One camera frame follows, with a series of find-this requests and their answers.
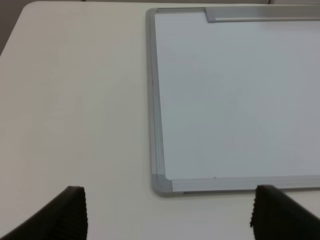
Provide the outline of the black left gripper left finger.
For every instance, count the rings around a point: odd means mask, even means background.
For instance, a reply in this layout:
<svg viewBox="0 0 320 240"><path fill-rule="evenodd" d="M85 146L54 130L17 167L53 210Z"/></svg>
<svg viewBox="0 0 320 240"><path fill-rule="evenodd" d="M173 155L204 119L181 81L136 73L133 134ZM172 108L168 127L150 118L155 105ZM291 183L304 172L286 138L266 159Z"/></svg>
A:
<svg viewBox="0 0 320 240"><path fill-rule="evenodd" d="M2 240L86 240L85 189L68 186L38 212L2 236Z"/></svg>

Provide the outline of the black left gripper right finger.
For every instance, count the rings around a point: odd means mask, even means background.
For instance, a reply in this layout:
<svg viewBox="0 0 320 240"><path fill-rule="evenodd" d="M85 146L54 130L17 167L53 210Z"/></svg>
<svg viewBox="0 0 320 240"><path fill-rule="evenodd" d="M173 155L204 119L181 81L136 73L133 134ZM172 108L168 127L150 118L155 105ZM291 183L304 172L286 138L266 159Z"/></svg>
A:
<svg viewBox="0 0 320 240"><path fill-rule="evenodd" d="M250 227L256 240L320 238L320 219L273 185L255 189Z"/></svg>

